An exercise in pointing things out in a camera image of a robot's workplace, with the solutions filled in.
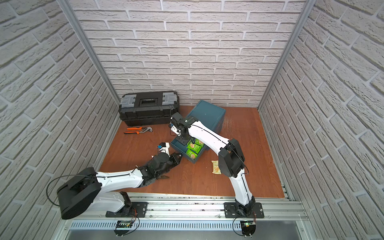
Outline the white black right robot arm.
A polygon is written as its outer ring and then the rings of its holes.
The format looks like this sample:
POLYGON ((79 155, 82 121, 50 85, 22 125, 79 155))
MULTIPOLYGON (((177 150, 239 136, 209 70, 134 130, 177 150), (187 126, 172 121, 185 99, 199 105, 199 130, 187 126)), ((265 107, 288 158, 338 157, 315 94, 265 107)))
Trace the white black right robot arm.
POLYGON ((195 138, 214 151, 219 158, 221 173, 229 177, 235 191, 235 203, 239 215, 252 213, 255 198, 246 180, 245 157, 236 139, 227 139, 207 128, 194 117, 183 118, 179 113, 171 116, 170 129, 179 137, 195 138))

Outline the teal pulled-out drawer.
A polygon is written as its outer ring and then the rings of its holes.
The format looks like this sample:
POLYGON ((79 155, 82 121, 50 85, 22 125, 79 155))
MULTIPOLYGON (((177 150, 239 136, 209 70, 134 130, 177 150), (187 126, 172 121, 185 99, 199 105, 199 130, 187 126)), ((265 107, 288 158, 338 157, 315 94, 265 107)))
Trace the teal pulled-out drawer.
POLYGON ((178 153, 182 153, 187 160, 195 164, 199 157, 207 150, 207 146, 200 140, 191 137, 188 142, 177 136, 171 142, 171 147, 178 153))

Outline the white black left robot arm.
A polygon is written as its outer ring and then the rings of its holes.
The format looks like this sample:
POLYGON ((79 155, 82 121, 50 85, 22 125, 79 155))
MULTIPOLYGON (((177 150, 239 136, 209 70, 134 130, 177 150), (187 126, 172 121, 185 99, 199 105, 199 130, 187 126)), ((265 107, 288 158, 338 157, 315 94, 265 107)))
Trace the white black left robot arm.
POLYGON ((159 152, 145 165, 130 171, 103 173, 86 168, 57 189, 61 218, 73 219, 86 211, 106 211, 117 216, 130 205, 130 200, 126 192, 108 197, 109 192, 153 184, 181 160, 180 153, 159 152))

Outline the teal drawer cabinet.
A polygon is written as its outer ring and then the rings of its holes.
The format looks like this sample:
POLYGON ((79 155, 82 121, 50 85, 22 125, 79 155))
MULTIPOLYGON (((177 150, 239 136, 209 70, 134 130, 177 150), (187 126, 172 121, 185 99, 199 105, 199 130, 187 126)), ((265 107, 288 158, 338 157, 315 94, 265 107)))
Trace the teal drawer cabinet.
POLYGON ((223 127, 225 114, 225 109, 204 100, 200 100, 187 117, 198 119, 208 129, 219 134, 223 127))

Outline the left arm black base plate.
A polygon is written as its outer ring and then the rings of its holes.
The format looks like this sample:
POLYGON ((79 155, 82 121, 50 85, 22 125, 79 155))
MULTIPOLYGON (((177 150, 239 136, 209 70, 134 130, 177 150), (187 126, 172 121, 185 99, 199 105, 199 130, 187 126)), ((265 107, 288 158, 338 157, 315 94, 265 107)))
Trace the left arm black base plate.
POLYGON ((134 216, 144 218, 148 204, 148 202, 132 202, 129 207, 123 206, 116 213, 107 211, 106 218, 132 218, 134 216))

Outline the yellow cookie packet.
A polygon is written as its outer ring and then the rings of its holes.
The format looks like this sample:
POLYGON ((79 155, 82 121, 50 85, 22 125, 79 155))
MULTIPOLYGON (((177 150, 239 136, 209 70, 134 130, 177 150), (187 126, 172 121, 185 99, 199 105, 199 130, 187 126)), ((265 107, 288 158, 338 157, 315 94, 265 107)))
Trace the yellow cookie packet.
POLYGON ((212 173, 215 175, 221 175, 221 170, 219 168, 219 161, 212 161, 213 164, 213 171, 212 173))

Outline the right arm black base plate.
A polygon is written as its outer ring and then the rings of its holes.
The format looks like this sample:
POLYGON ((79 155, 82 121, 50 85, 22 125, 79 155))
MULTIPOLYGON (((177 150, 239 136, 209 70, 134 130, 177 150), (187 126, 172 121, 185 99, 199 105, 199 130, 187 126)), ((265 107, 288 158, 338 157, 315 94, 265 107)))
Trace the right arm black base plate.
POLYGON ((263 206, 261 203, 250 203, 247 206, 242 206, 236 202, 224 203, 225 218, 254 218, 263 219, 265 217, 263 206))

